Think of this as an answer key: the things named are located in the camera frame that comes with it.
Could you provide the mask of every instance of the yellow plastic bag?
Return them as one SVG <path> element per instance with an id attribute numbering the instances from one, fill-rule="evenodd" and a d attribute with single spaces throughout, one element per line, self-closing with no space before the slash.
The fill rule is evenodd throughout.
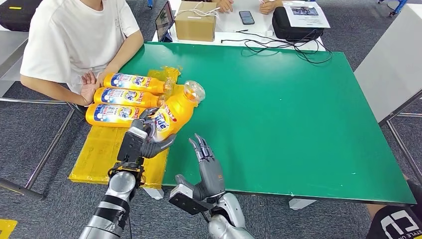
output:
<path id="1" fill-rule="evenodd" d="M 163 67 L 162 71 L 150 70 L 148 76 L 166 81 L 174 79 L 180 72 L 176 68 Z M 183 90 L 183 85 L 176 85 L 173 94 Z M 69 175 L 72 182 L 107 184 L 107 172 L 114 166 L 117 154 L 127 128 L 92 126 L 88 133 L 78 160 Z M 160 189 L 167 163 L 169 150 L 164 150 L 154 158 L 145 159 L 143 187 Z"/>

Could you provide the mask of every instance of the silver robotic arm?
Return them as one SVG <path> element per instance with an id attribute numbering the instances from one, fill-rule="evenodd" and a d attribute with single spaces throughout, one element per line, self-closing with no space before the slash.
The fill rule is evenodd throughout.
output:
<path id="1" fill-rule="evenodd" d="M 142 184 L 144 158 L 152 158 L 168 148 L 175 135 L 162 142 L 152 141 L 154 122 L 149 118 L 157 108 L 145 110 L 125 133 L 117 163 L 108 171 L 108 189 L 79 239 L 119 239 L 129 221 L 130 201 Z M 195 134 L 199 145 L 189 139 L 198 158 L 201 182 L 193 185 L 176 175 L 178 186 L 170 202 L 186 212 L 202 213 L 212 239 L 253 239 L 245 228 L 245 218 L 236 197 L 225 191 L 220 162 L 207 142 Z M 204 212 L 209 211 L 208 220 Z"/>
<path id="2" fill-rule="evenodd" d="M 150 118 L 157 108 L 145 110 L 132 122 L 124 134 L 117 161 L 108 171 L 108 189 L 90 222 L 79 239 L 119 239 L 129 219 L 130 200 L 142 184 L 144 158 L 152 158 L 168 148 L 175 139 L 169 136 L 162 142 L 153 142 L 153 122 Z"/>
<path id="3" fill-rule="evenodd" d="M 176 175 L 178 186 L 170 194 L 169 202 L 195 215 L 201 213 L 208 222 L 212 239 L 253 239 L 246 230 L 245 217 L 237 198 L 225 191 L 220 162 L 207 142 L 195 134 L 199 145 L 189 139 L 198 158 L 201 182 L 188 182 L 183 175 Z M 209 211 L 211 219 L 204 214 Z"/>

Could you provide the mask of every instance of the green tabletop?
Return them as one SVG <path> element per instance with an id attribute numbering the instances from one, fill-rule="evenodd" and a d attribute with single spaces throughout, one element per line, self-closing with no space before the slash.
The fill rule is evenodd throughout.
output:
<path id="1" fill-rule="evenodd" d="M 343 53 L 313 65 L 293 50 L 147 43 L 121 72 L 161 66 L 182 67 L 178 83 L 206 91 L 170 148 L 163 185 L 178 173 L 200 181 L 188 143 L 197 132 L 231 191 L 415 203 Z"/>

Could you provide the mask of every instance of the human hand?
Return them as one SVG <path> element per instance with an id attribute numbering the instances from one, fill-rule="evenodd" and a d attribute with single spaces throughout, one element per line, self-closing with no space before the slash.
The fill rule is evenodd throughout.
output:
<path id="1" fill-rule="evenodd" d="M 259 5 L 259 12 L 262 13 L 262 14 L 268 15 L 276 7 L 282 6 L 282 5 L 283 5 L 283 3 L 281 2 L 281 0 L 276 0 L 276 1 L 264 0 L 264 3 L 261 3 Z"/>
<path id="2" fill-rule="evenodd" d="M 89 71 L 82 76 L 81 96 L 83 98 L 84 106 L 90 105 L 94 100 L 95 91 L 99 88 L 96 82 L 97 80 L 92 71 Z"/>
<path id="3" fill-rule="evenodd" d="M 217 7 L 219 12 L 228 12 L 229 10 L 233 12 L 233 7 L 231 6 L 234 1 L 233 0 L 213 0 L 213 2 L 217 3 Z"/>
<path id="4" fill-rule="evenodd" d="M 106 77 L 106 73 L 100 72 L 97 75 L 97 85 L 98 87 L 104 87 L 104 78 Z"/>

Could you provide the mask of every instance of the black bag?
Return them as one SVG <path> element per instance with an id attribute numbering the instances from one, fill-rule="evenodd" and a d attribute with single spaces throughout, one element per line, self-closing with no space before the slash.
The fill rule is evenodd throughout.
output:
<path id="1" fill-rule="evenodd" d="M 324 28 L 291 27 L 286 9 L 276 7 L 273 13 L 273 27 L 277 38 L 289 42 L 307 42 L 322 36 Z"/>
<path id="2" fill-rule="evenodd" d="M 0 5 L 0 25 L 11 31 L 29 31 L 32 16 L 42 0 L 7 0 Z"/>

